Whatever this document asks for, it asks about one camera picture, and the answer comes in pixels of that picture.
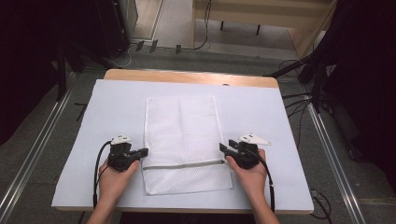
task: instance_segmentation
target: white tabletop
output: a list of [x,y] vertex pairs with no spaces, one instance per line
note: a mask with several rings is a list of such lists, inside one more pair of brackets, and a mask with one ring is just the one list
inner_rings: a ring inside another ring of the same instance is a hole
[[[277,213],[307,214],[314,210],[279,89],[120,80],[97,80],[52,206],[60,210],[92,210],[94,166],[100,147],[120,133],[132,137],[133,149],[143,147],[145,100],[180,95],[215,96],[226,141],[255,133],[272,143],[264,148],[275,184]],[[101,164],[108,151],[109,147],[103,153]],[[146,212],[248,213],[248,199],[235,174],[232,177],[232,189],[147,195],[139,169],[117,208]],[[265,194],[269,201],[268,186]]]

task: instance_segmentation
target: person's left hand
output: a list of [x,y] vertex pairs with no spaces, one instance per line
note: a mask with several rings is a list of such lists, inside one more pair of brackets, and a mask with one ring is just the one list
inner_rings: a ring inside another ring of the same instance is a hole
[[103,172],[99,180],[99,202],[106,202],[115,206],[128,186],[129,180],[134,172],[136,172],[139,164],[140,161],[134,161],[128,170],[118,172],[111,167],[107,167],[106,160],[99,169],[99,174]]

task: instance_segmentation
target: white towel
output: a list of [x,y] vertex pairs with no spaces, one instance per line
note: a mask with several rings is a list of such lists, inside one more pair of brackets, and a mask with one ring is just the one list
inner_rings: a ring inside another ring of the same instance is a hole
[[148,194],[176,194],[233,187],[219,151],[223,137],[213,96],[148,98],[142,161]]

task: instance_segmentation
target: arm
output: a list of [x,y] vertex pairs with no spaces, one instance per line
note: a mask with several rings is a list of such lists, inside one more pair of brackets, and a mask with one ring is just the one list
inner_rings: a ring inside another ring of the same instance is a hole
[[100,167],[99,174],[102,176],[99,180],[100,197],[93,213],[87,224],[108,224],[111,220],[114,207],[126,187],[129,180],[139,166],[139,161],[134,161],[125,172],[115,171],[113,168],[107,168],[107,161]]
[[[264,150],[259,149],[260,156],[265,159]],[[242,188],[247,194],[253,215],[257,224],[279,224],[275,214],[271,211],[270,206],[265,200],[264,187],[267,173],[261,163],[255,167],[245,170],[236,164],[235,160],[228,156],[228,163],[235,171],[242,184]]]

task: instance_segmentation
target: table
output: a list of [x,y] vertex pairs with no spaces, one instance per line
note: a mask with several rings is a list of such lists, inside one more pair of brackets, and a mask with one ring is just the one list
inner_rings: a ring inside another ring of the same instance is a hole
[[[124,94],[128,92],[131,94],[125,97]],[[304,171],[275,79],[117,69],[108,70],[105,80],[98,80],[95,85],[76,143],[58,181],[52,206],[64,211],[92,210],[92,179],[97,151],[109,137],[119,132],[132,137],[133,148],[141,148],[144,100],[146,97],[159,95],[159,92],[161,96],[188,92],[210,93],[217,97],[225,139],[236,140],[238,134],[252,131],[266,136],[273,142],[271,146],[266,147],[266,156],[269,158],[267,163],[276,186],[276,212],[308,214],[313,211]],[[238,97],[249,97],[249,100],[257,101],[255,104],[249,101],[242,102]],[[267,109],[262,114],[258,113],[261,111],[259,108],[262,108],[259,106],[262,105],[260,102],[268,103],[264,105]],[[243,111],[241,117],[241,111],[226,109],[234,104],[242,107],[251,106],[251,109]],[[131,105],[134,110],[120,110],[127,105]],[[262,127],[263,116],[267,116],[265,125],[271,128]],[[248,199],[234,173],[232,179],[232,189],[150,196],[144,191],[142,173],[139,169],[120,199],[117,209],[136,212],[250,213]],[[268,187],[265,194],[269,199]]]
[[[195,20],[205,18],[207,0],[192,3],[192,46]],[[311,50],[321,31],[327,30],[337,0],[216,0],[210,20],[288,27],[298,58]]]

